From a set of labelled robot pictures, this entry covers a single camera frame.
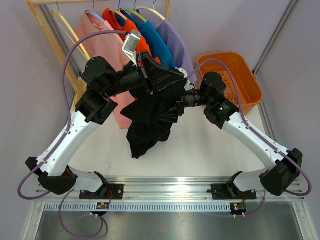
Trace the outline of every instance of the orange basket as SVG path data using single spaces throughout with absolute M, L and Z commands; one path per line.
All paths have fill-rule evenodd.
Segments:
M 247 62 L 241 55 L 235 52 L 207 54 L 199 57 L 197 65 L 199 66 L 201 63 L 208 59 L 220 60 L 230 69 L 236 81 L 236 85 L 239 89 L 243 112 L 245 115 L 247 115 L 255 105 L 259 104 L 262 101 L 264 94 Z M 222 76 L 224 83 L 226 84 L 224 96 L 239 107 L 239 102 L 235 87 L 232 83 L 232 79 L 227 70 L 222 65 L 217 62 L 211 61 L 202 66 L 199 69 L 199 72 L 202 79 L 208 72 L 219 73 Z

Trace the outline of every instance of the black cloth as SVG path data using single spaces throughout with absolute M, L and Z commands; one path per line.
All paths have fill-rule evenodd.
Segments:
M 142 94 L 145 91 L 141 89 L 130 91 L 138 99 L 125 107 L 121 114 L 132 120 L 126 135 L 132 158 L 138 159 L 157 142 L 168 140 L 173 123 L 157 120 L 157 117 L 173 107 L 176 99 L 186 94 L 185 84 L 186 80 L 178 82 L 154 95 Z

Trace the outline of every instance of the white table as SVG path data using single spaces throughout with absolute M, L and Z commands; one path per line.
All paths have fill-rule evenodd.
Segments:
M 202 107 L 186 109 L 171 128 L 169 140 L 157 143 L 139 159 L 131 158 L 127 130 L 119 129 L 111 115 L 69 165 L 117 177 L 221 177 L 264 167 L 240 141 L 211 124 L 203 111 Z M 263 130 L 257 106 L 247 117 Z

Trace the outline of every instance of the gray wall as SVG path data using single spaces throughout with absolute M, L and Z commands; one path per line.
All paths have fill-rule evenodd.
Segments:
M 0 1 L 0 33 L 0 239 L 17 240 L 31 206 L 17 195 L 25 161 L 49 146 L 67 114 L 60 64 L 24 1 Z M 36 183 L 32 177 L 23 192 Z
M 277 140 L 303 153 L 302 167 L 313 183 L 307 206 L 320 236 L 319 12 L 319 0 L 299 1 L 258 79 Z
M 137 0 L 136 7 L 153 7 L 152 0 Z M 253 69 L 263 53 L 273 31 L 290 0 L 172 0 L 171 22 L 185 41 L 196 65 L 205 54 L 238 52 Z M 118 9 L 118 1 L 95 3 L 95 10 L 102 14 L 106 8 Z M 121 8 L 133 8 L 133 0 L 121 0 Z M 165 0 L 155 3 L 156 10 L 165 15 Z M 93 3 L 60 4 L 59 8 L 74 29 L 80 15 L 93 10 Z M 141 10 L 150 21 L 161 21 L 155 14 Z M 70 46 L 71 41 L 65 37 Z M 78 65 L 84 58 L 77 53 Z

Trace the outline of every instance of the metal hanger hook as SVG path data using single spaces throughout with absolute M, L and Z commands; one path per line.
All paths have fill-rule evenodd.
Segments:
M 54 0 L 54 1 L 55 1 L 56 6 L 58 7 L 58 11 L 60 12 L 60 8 L 59 8 L 59 4 L 58 4 L 57 0 Z
M 154 10 L 154 11 L 156 10 L 156 6 L 155 6 L 156 1 L 157 1 L 157 0 L 155 0 L 155 1 L 153 2 L 153 10 Z

